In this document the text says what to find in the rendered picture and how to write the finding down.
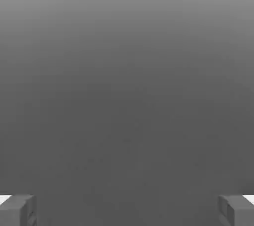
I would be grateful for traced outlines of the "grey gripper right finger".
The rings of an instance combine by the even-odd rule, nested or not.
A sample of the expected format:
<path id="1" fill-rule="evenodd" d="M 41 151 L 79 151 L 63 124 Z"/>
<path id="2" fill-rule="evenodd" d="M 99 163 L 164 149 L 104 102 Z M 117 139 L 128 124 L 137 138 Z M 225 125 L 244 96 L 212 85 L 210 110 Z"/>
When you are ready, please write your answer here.
<path id="1" fill-rule="evenodd" d="M 220 195 L 217 205 L 221 226 L 254 226 L 254 195 Z"/>

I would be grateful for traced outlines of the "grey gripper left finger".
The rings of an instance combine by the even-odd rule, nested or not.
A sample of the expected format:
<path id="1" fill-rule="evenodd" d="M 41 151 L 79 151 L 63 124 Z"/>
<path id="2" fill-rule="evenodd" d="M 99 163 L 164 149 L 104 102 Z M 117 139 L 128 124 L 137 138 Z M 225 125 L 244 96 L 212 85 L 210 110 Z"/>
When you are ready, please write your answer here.
<path id="1" fill-rule="evenodd" d="M 0 226 L 37 226 L 34 195 L 0 195 Z"/>

